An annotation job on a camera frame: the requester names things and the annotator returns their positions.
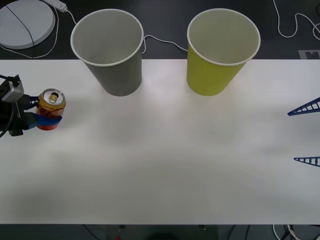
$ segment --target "white cable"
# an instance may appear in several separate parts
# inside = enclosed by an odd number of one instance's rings
[[[74,16],[72,15],[72,13],[68,9],[66,9],[65,11],[68,12],[71,15],[74,24],[77,24],[77,22],[76,22]]]
[[[39,58],[42,58],[42,57],[45,57],[47,56],[56,46],[56,43],[57,43],[57,38],[58,38],[58,29],[59,29],[59,15],[58,15],[58,12],[57,12],[57,9],[55,7],[53,7],[54,10],[55,10],[55,13],[56,13],[56,17],[57,17],[57,22],[56,22],[56,33],[55,33],[55,40],[54,40],[54,44],[53,44],[53,47],[50,49],[50,51],[48,51],[45,55],[42,55],[42,56],[35,56],[33,59],[39,59]],[[0,45],[0,47],[6,51],[9,51],[9,52],[12,52],[12,53],[15,53],[15,54],[19,54],[21,56],[24,56],[26,58],[29,58],[29,59],[32,59],[31,56],[27,56],[27,55],[24,55],[22,53],[19,53],[19,52],[16,52],[16,51],[13,51],[13,50],[10,50],[10,49],[7,49],[3,46]]]
[[[298,238],[294,231],[291,230],[290,225],[287,225],[289,232],[291,233],[291,235],[294,237],[295,240],[301,240],[300,238]]]
[[[176,43],[173,42],[173,41],[165,41],[165,40],[161,40],[161,39],[159,39],[159,38],[156,38],[155,36],[146,35],[146,36],[144,36],[144,38],[143,38],[144,51],[142,52],[142,54],[144,54],[144,53],[146,52],[146,50],[147,50],[147,47],[146,47],[146,38],[153,38],[153,39],[155,39],[155,40],[158,40],[159,42],[163,42],[163,43],[167,43],[167,44],[173,44],[173,45],[175,45],[177,48],[179,48],[179,49],[181,49],[181,50],[183,50],[183,51],[188,52],[187,49],[184,49],[183,47],[180,47],[178,44],[176,44]]]
[[[56,32],[55,32],[55,40],[54,40],[54,44],[53,44],[53,47],[50,49],[50,51],[48,51],[45,55],[42,55],[42,56],[36,56],[34,57],[33,59],[39,59],[39,58],[42,58],[42,57],[45,57],[47,56],[56,46],[56,43],[57,43],[57,38],[58,38],[58,29],[59,29],[59,15],[58,15],[58,12],[57,12],[57,9],[55,7],[53,7],[54,10],[55,10],[55,13],[56,13],[56,18],[57,18],[57,21],[56,21]]]
[[[297,16],[300,15],[300,16],[303,16],[303,17],[305,17],[306,19],[309,20],[309,22],[313,25],[313,29],[312,29],[313,36],[314,36],[316,39],[320,40],[320,38],[317,37],[317,36],[316,36],[316,33],[315,33],[315,29],[316,29],[316,30],[319,32],[319,34],[320,34],[320,30],[317,28],[317,26],[320,25],[320,23],[318,23],[317,25],[315,25],[315,24],[310,20],[310,18],[308,18],[306,15],[303,15],[303,14],[301,14],[301,13],[296,13],[296,14],[294,15],[294,18],[295,18],[295,31],[294,31],[294,33],[293,33],[291,36],[283,35],[283,34],[281,33],[281,31],[280,31],[280,15],[279,15],[279,11],[278,11],[278,8],[277,8],[277,5],[276,5],[276,0],[273,0],[273,5],[274,5],[274,8],[275,8],[276,14],[278,15],[278,32],[279,32],[279,34],[280,34],[282,37],[284,37],[284,38],[292,38],[293,36],[296,35],[296,33],[297,33],[297,31],[298,31],[298,20],[297,20]]]
[[[15,53],[15,54],[19,54],[19,55],[21,55],[21,56],[24,56],[24,57],[27,57],[27,58],[29,58],[29,59],[32,59],[31,56],[27,56],[27,55],[24,55],[24,54],[22,54],[22,53],[19,53],[19,52],[16,52],[16,51],[7,49],[7,48],[3,47],[2,45],[0,45],[0,47],[1,47],[3,50],[9,51],[9,52],[12,52],[12,53]]]
[[[278,236],[278,234],[276,233],[276,229],[275,229],[275,225],[274,225],[274,224],[272,225],[272,230],[273,230],[273,233],[274,233],[276,239],[281,240],[281,238],[280,238],[280,237]]]

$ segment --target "black cable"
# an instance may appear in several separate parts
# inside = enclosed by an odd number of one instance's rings
[[[294,231],[294,226],[293,225],[290,225],[290,228],[291,228],[292,231]]]
[[[251,225],[248,225],[248,227],[246,228],[244,240],[247,240],[247,239],[248,239],[248,233],[249,233],[250,227],[251,227]]]
[[[4,130],[2,131],[2,133],[0,133],[0,138],[2,138],[3,135],[5,135],[6,132],[8,131],[8,129],[9,129],[11,123],[12,123],[12,120],[14,119],[14,115],[15,115],[15,104],[12,103],[12,104],[11,104],[11,115],[10,115],[10,119],[9,119],[7,125],[5,126]]]
[[[32,57],[31,59],[34,59],[34,56],[35,56],[35,42],[34,42],[34,39],[32,38],[31,36],[31,33],[29,31],[29,29],[27,28],[27,26],[20,20],[20,18],[17,17],[17,15],[15,15],[15,13],[13,11],[11,11],[11,9],[5,5],[7,9],[9,9],[9,11],[20,21],[20,23],[22,23],[22,25],[25,27],[25,29],[28,31],[29,35],[30,35],[30,38],[31,38],[31,41],[32,41]]]
[[[91,234],[92,237],[94,237],[96,240],[100,240],[99,238],[96,237],[96,235],[92,233],[92,231],[90,231],[90,229],[85,224],[82,224],[82,226],[84,226],[84,228]]]
[[[228,238],[227,238],[226,240],[229,240],[229,239],[230,239],[231,234],[232,234],[232,232],[233,232],[234,229],[235,229],[235,226],[236,226],[236,225],[233,225],[233,226],[231,227],[231,229],[230,229],[230,231],[229,231],[229,234],[228,234]]]
[[[287,226],[287,225],[283,225],[283,227],[284,227],[284,234],[283,234],[283,236],[281,237],[281,240],[285,240],[285,239],[288,237],[288,235],[290,234],[289,229],[286,228],[286,226]]]

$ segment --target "blue plastic part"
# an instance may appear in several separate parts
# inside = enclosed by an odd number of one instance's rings
[[[34,113],[34,117],[36,119],[36,122],[31,124],[31,125],[29,125],[28,129],[32,129],[32,128],[36,127],[36,126],[52,126],[52,125],[56,125],[62,119],[62,116],[59,116],[57,118],[47,118],[46,116],[42,116],[42,115],[35,114],[35,113]]]
[[[320,97],[288,113],[289,116],[320,112]]]
[[[320,156],[295,157],[294,160],[300,163],[320,167]]]

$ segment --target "white table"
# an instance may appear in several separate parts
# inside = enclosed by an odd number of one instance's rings
[[[53,131],[0,139],[0,224],[314,224],[320,60],[251,60],[219,95],[186,82],[186,60],[144,60],[126,97],[79,60],[2,60],[25,93],[67,100]]]

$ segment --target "table surface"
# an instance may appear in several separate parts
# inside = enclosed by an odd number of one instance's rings
[[[0,8],[14,0],[1,0]],[[226,8],[248,16],[261,34],[261,47],[256,59],[300,59],[298,50],[319,50],[320,42],[312,34],[313,26],[304,17],[298,17],[295,37],[285,38],[277,31],[277,13],[273,0],[63,0],[76,21],[101,9],[122,9],[135,15],[141,22],[145,35],[176,42],[187,48],[187,28],[190,21],[202,11]],[[319,0],[276,0],[281,17],[281,31],[292,35],[295,31],[295,14],[307,15],[314,23],[320,23],[316,13]],[[74,22],[68,13],[59,12],[60,26],[53,51],[43,59],[76,59],[70,46]],[[56,28],[51,35],[35,47],[35,56],[47,53],[53,46]],[[174,45],[147,40],[145,59],[186,59],[187,54]],[[21,53],[32,55],[31,49]],[[307,53],[308,59],[320,59],[319,54]],[[0,59],[26,59],[0,48]]]
[[[217,96],[187,61],[143,60],[143,81],[106,93],[79,60],[1,60],[27,94],[66,96],[53,131],[0,139],[0,224],[314,224],[319,60],[251,60]]]

